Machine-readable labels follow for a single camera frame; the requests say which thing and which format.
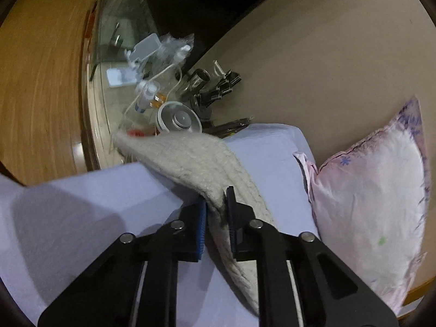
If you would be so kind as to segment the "clear plastic bag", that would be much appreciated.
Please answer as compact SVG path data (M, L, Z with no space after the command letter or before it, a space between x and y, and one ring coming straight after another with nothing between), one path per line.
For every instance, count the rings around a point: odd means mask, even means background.
M150 75L155 76L173 64L183 66L193 49L194 34L184 38L174 38L170 34L164 35L160 47L149 59Z

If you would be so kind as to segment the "glass top bedside table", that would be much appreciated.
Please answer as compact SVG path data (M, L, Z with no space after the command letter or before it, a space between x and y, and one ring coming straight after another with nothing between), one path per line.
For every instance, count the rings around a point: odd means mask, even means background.
M119 130L131 136L201 132L184 66L197 42L192 35L160 35L146 0L95 0L83 52L83 111L94 169L127 159L114 147Z

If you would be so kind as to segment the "pink floral left pillow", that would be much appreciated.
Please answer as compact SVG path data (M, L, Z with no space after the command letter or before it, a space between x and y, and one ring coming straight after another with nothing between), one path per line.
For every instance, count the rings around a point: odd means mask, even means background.
M294 156L321 240L399 313L425 258L432 189L419 100L320 166Z

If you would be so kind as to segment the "white card on table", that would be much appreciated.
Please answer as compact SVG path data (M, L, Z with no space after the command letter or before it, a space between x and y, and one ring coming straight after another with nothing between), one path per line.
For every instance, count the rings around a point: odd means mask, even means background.
M129 67L110 68L106 70L109 87L131 86L137 83L137 73Z

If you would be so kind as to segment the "white plastic box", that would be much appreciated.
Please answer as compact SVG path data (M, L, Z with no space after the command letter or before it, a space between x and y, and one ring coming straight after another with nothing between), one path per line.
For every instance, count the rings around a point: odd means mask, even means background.
M128 62L135 63L146 60L150 55L158 51L161 47L161 42L156 33L152 33L138 42L133 50L125 52Z

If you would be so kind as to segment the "black binder clips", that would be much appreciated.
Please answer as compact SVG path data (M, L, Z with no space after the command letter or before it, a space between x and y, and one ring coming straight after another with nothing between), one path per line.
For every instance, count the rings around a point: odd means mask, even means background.
M201 121L210 120L212 104L232 93L235 85L242 80L240 74L232 69L226 72L217 60L213 62L213 73L215 78L211 86L204 86L191 98L191 108Z

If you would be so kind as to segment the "black flashlight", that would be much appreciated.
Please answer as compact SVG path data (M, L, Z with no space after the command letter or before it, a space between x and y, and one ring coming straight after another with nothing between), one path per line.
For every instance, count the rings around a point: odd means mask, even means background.
M181 102L186 102L190 97L198 93L210 80L211 76L207 70L201 68L194 70L178 91L177 99Z

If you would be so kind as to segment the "beige cable knit sweater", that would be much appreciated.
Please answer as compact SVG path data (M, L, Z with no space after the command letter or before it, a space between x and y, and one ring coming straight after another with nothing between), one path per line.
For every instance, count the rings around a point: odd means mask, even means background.
M166 133L156 137L131 137L124 131L112 136L123 154L135 157L166 178L195 190L210 207L208 225L225 270L237 290L259 313L256 264L233 259L228 222L225 218L225 191L234 188L237 201L253 208L258 219L275 225L258 187L226 143L202 133Z

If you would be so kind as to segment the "white round lid jar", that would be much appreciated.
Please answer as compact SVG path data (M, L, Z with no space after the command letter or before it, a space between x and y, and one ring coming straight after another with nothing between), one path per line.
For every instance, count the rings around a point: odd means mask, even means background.
M187 105L177 101L165 102L158 108L155 124L160 133L202 133L199 117Z

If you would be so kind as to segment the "lavender bed sheet mattress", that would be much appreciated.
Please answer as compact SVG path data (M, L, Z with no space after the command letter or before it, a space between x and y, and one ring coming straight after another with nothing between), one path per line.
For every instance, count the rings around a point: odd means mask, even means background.
M316 232L293 126L252 124L226 139L281 232ZM1 178L1 280L30 322L119 235L154 232L196 193L133 163L23 187Z

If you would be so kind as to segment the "small white bottle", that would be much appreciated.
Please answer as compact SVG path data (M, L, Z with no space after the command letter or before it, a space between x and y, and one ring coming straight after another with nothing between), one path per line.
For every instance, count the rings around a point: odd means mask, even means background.
M155 81L141 80L135 89L137 94L135 111L138 113L144 113L148 108L151 108L152 102L155 100L155 95L159 90L159 83Z

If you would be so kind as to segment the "wooden bed frame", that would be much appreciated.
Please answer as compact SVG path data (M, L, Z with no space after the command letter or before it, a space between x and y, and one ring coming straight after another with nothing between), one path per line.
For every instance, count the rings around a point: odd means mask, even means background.
M423 300L423 297L425 294L430 290L431 286L433 284L433 281L427 281L420 286L412 289L406 299L403 302L403 305L398 313L398 319L405 318L409 314L411 314L419 305L421 300Z

